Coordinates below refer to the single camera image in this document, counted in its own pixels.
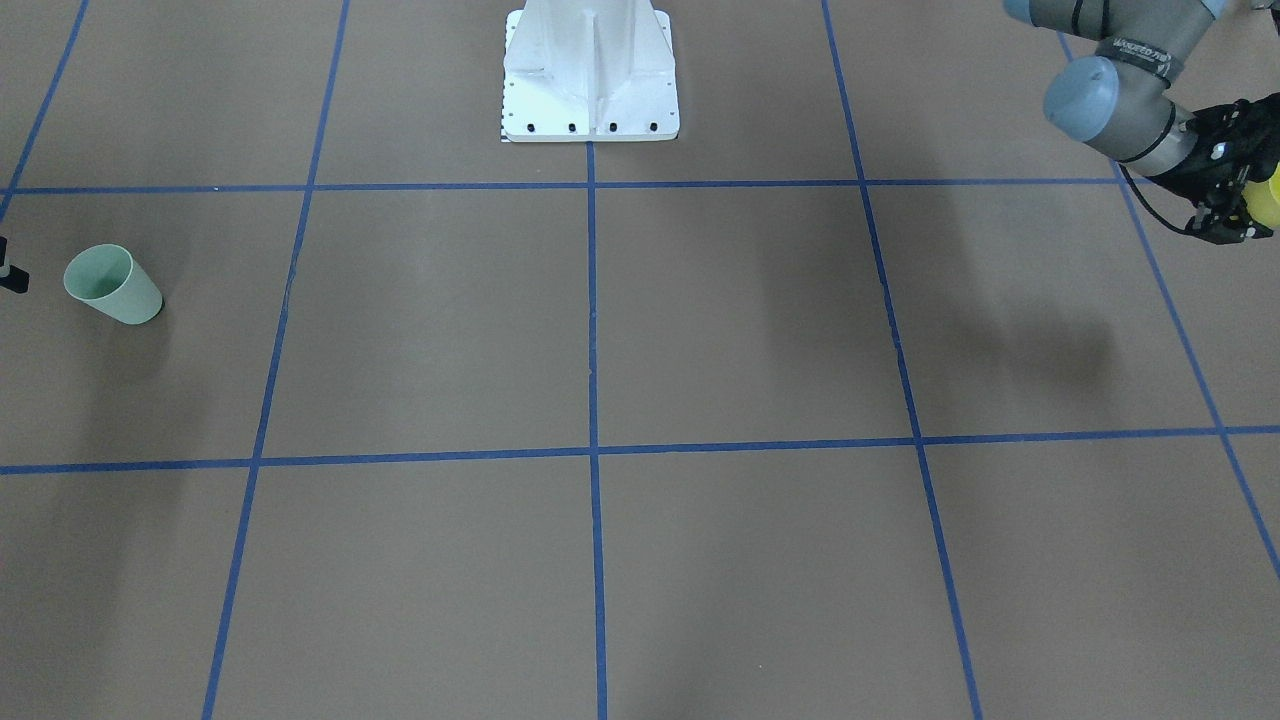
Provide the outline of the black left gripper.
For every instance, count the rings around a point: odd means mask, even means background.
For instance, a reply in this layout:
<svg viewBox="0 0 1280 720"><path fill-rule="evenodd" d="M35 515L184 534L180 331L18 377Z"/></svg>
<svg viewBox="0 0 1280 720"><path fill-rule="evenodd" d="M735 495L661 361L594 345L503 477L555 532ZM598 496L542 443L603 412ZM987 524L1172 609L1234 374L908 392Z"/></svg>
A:
<svg viewBox="0 0 1280 720"><path fill-rule="evenodd" d="M1193 208L1185 232L1219 246L1272 238L1276 225L1254 215L1243 191L1277 169L1279 96L1198 110L1189 129L1194 147L1165 174L1166 191Z"/></svg>

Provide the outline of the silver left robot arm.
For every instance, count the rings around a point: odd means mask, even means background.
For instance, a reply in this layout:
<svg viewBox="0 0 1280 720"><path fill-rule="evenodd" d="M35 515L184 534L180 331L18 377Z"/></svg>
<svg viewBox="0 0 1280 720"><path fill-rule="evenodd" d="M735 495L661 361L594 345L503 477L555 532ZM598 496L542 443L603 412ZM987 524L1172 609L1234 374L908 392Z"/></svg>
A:
<svg viewBox="0 0 1280 720"><path fill-rule="evenodd" d="M1006 1L1021 23L1089 40L1046 90L1046 119L1190 204L1178 233L1230 245L1277 231L1277 95L1187 110L1169 97L1222 1Z"/></svg>

